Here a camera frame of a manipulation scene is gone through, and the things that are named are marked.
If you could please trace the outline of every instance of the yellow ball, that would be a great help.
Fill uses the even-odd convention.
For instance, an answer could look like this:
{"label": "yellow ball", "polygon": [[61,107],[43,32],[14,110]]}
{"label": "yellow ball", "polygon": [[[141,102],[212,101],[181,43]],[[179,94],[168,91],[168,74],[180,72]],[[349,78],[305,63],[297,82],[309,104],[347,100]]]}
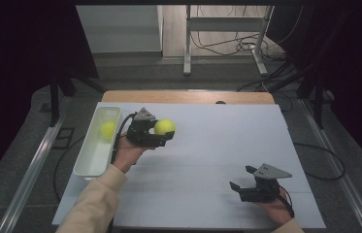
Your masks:
{"label": "yellow ball", "polygon": [[165,135],[167,132],[175,132],[175,124],[168,118],[163,118],[157,121],[154,125],[154,133],[158,135]]}
{"label": "yellow ball", "polygon": [[101,134],[105,139],[112,139],[116,129],[116,123],[113,121],[107,121],[101,126]]}

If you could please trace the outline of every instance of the sleeve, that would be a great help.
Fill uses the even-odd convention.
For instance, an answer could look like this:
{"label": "sleeve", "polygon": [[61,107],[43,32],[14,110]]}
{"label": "sleeve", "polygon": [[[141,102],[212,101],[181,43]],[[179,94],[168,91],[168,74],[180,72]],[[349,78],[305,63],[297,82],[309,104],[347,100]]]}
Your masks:
{"label": "sleeve", "polygon": [[117,210],[117,195],[126,181],[126,176],[110,165],[82,191],[56,232],[106,232]]}
{"label": "sleeve", "polygon": [[295,220],[295,218],[293,218],[285,225],[276,229],[272,233],[304,233],[304,231],[302,230],[298,222]]}

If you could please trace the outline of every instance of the human hand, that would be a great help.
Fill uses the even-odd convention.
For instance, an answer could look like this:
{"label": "human hand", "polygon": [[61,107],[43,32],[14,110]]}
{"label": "human hand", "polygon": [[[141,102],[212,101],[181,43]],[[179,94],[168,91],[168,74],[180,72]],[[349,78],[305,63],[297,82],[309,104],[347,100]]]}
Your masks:
{"label": "human hand", "polygon": [[127,173],[130,167],[138,161],[146,150],[154,150],[154,148],[135,146],[126,138],[126,135],[123,134],[119,138],[116,158],[113,164],[122,173]]}
{"label": "human hand", "polygon": [[[280,188],[280,196],[286,200],[283,188]],[[286,224],[292,219],[286,206],[278,198],[271,202],[255,202],[254,204],[264,209],[268,217],[279,226]]]}

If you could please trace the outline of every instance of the white wall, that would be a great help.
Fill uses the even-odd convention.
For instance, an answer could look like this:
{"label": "white wall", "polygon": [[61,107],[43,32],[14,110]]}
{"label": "white wall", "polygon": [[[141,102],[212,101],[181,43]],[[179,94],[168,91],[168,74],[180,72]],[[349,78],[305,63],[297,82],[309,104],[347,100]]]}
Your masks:
{"label": "white wall", "polygon": [[92,53],[162,51],[162,6],[77,6]]}

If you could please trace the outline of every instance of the plastic container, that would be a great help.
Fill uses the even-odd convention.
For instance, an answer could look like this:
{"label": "plastic container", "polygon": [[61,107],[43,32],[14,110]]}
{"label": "plastic container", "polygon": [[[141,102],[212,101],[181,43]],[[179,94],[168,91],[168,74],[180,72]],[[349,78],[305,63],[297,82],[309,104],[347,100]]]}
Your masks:
{"label": "plastic container", "polygon": [[[98,104],[74,166],[75,175],[93,179],[106,171],[111,162],[116,133],[121,125],[120,116],[119,107],[99,107]],[[101,126],[107,121],[116,123],[114,136],[109,140],[101,134]]]}

